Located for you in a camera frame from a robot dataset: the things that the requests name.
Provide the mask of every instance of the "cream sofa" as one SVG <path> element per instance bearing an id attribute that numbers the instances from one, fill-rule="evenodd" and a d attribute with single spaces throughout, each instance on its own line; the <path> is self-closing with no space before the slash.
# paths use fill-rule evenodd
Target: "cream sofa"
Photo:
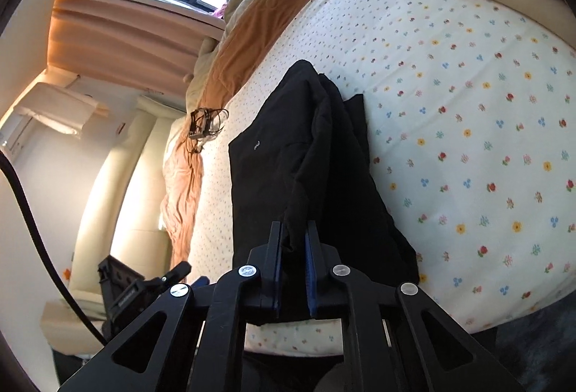
<path id="1" fill-rule="evenodd" d="M 172 246 L 159 229 L 163 156 L 172 123 L 184 113 L 146 97 L 112 148 L 90 192 L 78 230 L 68 289 L 97 328 L 104 306 L 98 264 L 111 254 L 147 279 L 169 270 Z M 46 303 L 40 326 L 54 350 L 90 355 L 102 346 L 63 299 Z"/>

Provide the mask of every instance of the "silver screw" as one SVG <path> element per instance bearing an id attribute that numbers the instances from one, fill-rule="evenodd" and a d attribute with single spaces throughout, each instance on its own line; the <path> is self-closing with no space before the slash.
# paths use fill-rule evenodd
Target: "silver screw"
<path id="1" fill-rule="evenodd" d="M 245 265 L 244 267 L 240 267 L 238 269 L 238 273 L 241 277 L 251 277 L 252 275 L 256 275 L 256 267 L 252 265 Z"/>
<path id="2" fill-rule="evenodd" d="M 350 275 L 350 267 L 347 265 L 335 265 L 332 271 L 338 277 L 345 277 Z"/>
<path id="3" fill-rule="evenodd" d="M 182 297 L 188 293 L 190 290 L 188 285 L 184 285 L 183 283 L 178 283 L 170 288 L 170 294 L 174 297 Z"/>
<path id="4" fill-rule="evenodd" d="M 418 293 L 418 287 L 414 283 L 402 283 L 400 291 L 408 296 L 414 296 L 414 294 Z"/>

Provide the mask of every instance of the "dark clothing hanging at window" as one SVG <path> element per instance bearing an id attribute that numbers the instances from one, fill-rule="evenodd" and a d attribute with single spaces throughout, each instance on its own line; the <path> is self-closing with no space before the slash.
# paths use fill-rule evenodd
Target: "dark clothing hanging at window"
<path id="1" fill-rule="evenodd" d="M 273 221 L 283 239 L 286 285 L 279 321 L 307 314 L 304 232 L 315 220 L 320 241 L 373 281 L 419 281 L 416 254 L 394 226 L 369 172 L 364 98 L 342 101 L 338 88 L 300 60 L 253 123 L 229 145 L 234 266 L 266 244 Z"/>

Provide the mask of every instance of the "white bed sheet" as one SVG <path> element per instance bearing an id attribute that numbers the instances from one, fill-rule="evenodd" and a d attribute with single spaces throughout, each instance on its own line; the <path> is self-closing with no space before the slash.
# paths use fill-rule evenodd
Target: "white bed sheet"
<path id="1" fill-rule="evenodd" d="M 489 0 L 312 0 L 203 151 L 194 279 L 231 268 L 228 143 L 298 59 L 364 93 L 371 172 L 418 252 L 420 286 L 467 331 L 576 288 L 576 54 Z M 248 328 L 246 348 L 342 352 L 338 322 Z"/>

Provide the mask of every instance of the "brown blanket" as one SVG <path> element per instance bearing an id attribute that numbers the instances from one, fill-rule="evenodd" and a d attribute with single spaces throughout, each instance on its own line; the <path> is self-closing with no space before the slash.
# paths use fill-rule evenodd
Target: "brown blanket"
<path id="1" fill-rule="evenodd" d="M 254 0 L 221 45 L 199 107 L 223 108 L 248 81 L 286 26 L 308 1 Z M 162 216 L 172 240 L 172 267 L 188 260 L 202 187 L 202 156 L 189 152 L 189 126 L 190 117 L 163 170 L 167 195 L 162 202 Z"/>

